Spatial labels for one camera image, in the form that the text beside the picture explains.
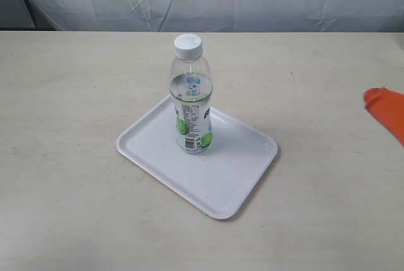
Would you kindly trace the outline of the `white rectangular plastic tray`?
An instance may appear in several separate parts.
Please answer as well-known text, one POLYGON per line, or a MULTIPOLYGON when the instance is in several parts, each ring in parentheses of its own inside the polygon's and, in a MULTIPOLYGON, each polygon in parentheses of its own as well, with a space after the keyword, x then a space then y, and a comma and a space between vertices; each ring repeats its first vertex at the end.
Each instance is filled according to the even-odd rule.
POLYGON ((187 154, 175 140, 174 105, 166 96, 124 131, 116 149, 206 215, 233 217, 275 160, 268 135, 212 107, 213 142, 187 154))

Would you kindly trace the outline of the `clear lime drink bottle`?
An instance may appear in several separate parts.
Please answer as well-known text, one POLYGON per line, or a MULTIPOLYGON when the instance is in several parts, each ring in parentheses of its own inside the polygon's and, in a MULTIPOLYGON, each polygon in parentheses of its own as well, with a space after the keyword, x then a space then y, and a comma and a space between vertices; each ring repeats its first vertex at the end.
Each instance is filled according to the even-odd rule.
POLYGON ((203 152, 213 140, 210 117, 213 80, 198 35, 186 33, 174 39, 169 90, 175 108, 177 144, 189 154, 203 152))

